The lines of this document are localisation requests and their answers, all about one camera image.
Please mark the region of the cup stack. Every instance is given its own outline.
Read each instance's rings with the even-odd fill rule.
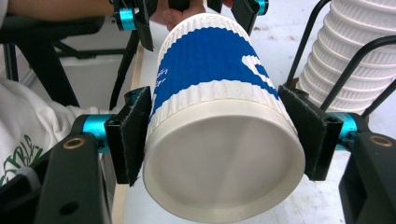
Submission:
[[[396,35],[395,21],[394,0],[332,0],[296,87],[320,106],[360,48],[379,37]],[[371,51],[328,111],[361,114],[395,77],[396,45]]]

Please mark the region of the person's hand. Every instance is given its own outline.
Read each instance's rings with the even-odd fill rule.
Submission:
[[[171,31],[181,21],[203,12],[205,12],[205,8],[202,0],[190,0],[190,7],[184,11],[169,8],[168,0],[158,0],[157,10],[150,19],[165,25]]]

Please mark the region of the stacked paper cups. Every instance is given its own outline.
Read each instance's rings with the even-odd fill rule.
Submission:
[[[321,105],[355,53],[387,35],[396,35],[396,1],[332,0],[297,88]],[[373,50],[363,58],[328,111],[361,114],[395,77],[396,45]]]

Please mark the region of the white floor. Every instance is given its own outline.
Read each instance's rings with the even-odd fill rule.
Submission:
[[[286,81],[305,24],[316,2],[316,0],[270,1],[267,15],[259,17],[256,21],[251,40],[262,64],[276,86]],[[327,7],[319,15],[318,22],[309,39],[310,45],[316,39],[315,33],[321,26],[321,20],[327,12],[326,10],[328,10]],[[224,11],[224,14],[231,15],[229,11]],[[152,29],[154,28],[156,30],[153,32],[159,34],[154,37],[155,48],[158,50],[166,31],[155,25],[152,26]],[[107,21],[100,33],[68,38],[65,42],[78,49],[114,49],[126,46],[128,37],[128,33],[118,31],[115,24]],[[310,48],[307,47],[297,70],[297,76],[303,69],[309,51]],[[156,54],[148,51],[145,51],[144,54],[148,68],[142,70],[140,83],[153,85],[152,76],[156,75]],[[63,63],[81,106],[95,105],[108,108],[110,94],[120,64],[120,56],[100,57],[85,61],[84,65],[77,66],[75,60],[68,59]],[[19,67],[21,73],[27,71],[27,64],[21,56],[19,57]],[[131,88],[132,71],[133,67],[131,66],[122,92],[127,92]],[[3,60],[1,60],[0,75],[3,77],[4,73]],[[31,88],[44,98],[49,99],[38,81],[35,81]],[[395,102],[396,93],[393,93],[371,115],[370,127],[373,132],[396,138],[396,121],[390,118],[391,111],[395,109]],[[122,106],[122,99],[119,99],[119,106]],[[348,157],[349,153],[337,151],[327,181],[311,182],[305,176],[297,189],[283,203],[266,213],[239,223],[343,223],[338,183]],[[141,178],[134,187],[128,190],[127,195],[123,223],[193,223],[161,209],[147,194]]]

